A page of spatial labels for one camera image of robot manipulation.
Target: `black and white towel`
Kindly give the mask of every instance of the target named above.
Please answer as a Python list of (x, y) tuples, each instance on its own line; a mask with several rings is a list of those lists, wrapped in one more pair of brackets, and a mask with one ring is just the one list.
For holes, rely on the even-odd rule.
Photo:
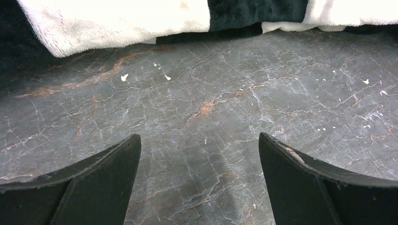
[(315, 27), (343, 31), (361, 25), (398, 24), (398, 0), (17, 2), (36, 37), (55, 57), (136, 43), (175, 43), (203, 35), (254, 36), (276, 29), (303, 31)]

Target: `white speck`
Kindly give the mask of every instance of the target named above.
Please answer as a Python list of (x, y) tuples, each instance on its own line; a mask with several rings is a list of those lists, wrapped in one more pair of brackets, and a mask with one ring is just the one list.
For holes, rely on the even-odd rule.
[(121, 79), (123, 82), (125, 82), (128, 76), (129, 76), (129, 74), (120, 76), (120, 79)]

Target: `fluffy fabric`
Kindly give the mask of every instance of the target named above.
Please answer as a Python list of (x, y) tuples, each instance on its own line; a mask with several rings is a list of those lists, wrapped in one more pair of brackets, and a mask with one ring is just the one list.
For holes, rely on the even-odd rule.
[[(3, 3), (0, 10), (0, 41), (6, 41), (7, 48), (21, 44), (34, 48), (44, 46), (55, 57), (135, 43), (244, 38), (277, 29), (304, 31), (317, 27), (323, 31), (372, 33), (385, 30), (382, 25), (398, 24), (397, 0), (3, 2), (14, 4)], [(15, 6), (22, 8), (24, 13), (19, 13), (22, 12), (20, 8), (13, 10)], [(18, 14), (15, 18), (10, 16), (13, 12)], [(388, 27), (388, 30), (396, 29), (396, 26)], [(14, 50), (3, 48), (5, 52), (15, 54)]]

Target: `gray marble countertop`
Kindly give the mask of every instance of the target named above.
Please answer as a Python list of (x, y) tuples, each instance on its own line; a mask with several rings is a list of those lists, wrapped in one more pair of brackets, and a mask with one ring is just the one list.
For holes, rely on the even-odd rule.
[(0, 181), (29, 180), (137, 133), (126, 225), (273, 224), (259, 133), (398, 180), (397, 78), (398, 44), (383, 34), (276, 31), (89, 51), (2, 75)]

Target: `black towel section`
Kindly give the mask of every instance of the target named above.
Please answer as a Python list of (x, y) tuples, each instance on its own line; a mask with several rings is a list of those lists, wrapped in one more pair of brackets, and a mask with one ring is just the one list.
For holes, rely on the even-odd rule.
[(276, 225), (398, 224), (398, 181), (330, 165), (266, 133), (259, 152)]
[(0, 225), (122, 225), (141, 138), (118, 144), (29, 182), (0, 186)]

